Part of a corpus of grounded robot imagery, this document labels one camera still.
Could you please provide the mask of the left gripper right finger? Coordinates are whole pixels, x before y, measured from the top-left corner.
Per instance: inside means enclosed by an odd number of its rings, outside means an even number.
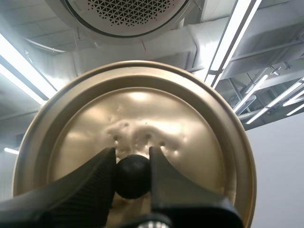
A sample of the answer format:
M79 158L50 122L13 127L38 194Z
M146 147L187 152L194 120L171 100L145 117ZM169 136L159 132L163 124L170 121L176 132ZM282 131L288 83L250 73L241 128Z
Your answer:
M166 159L161 148L150 147L151 209L165 215L174 228L242 228L230 200L192 182Z

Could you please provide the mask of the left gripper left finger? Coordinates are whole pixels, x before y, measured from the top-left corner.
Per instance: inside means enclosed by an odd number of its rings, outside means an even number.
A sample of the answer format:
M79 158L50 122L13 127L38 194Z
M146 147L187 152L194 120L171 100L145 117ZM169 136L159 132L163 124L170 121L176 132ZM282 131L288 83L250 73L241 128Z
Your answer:
M0 204L2 228L101 228L114 198L115 148L43 187Z

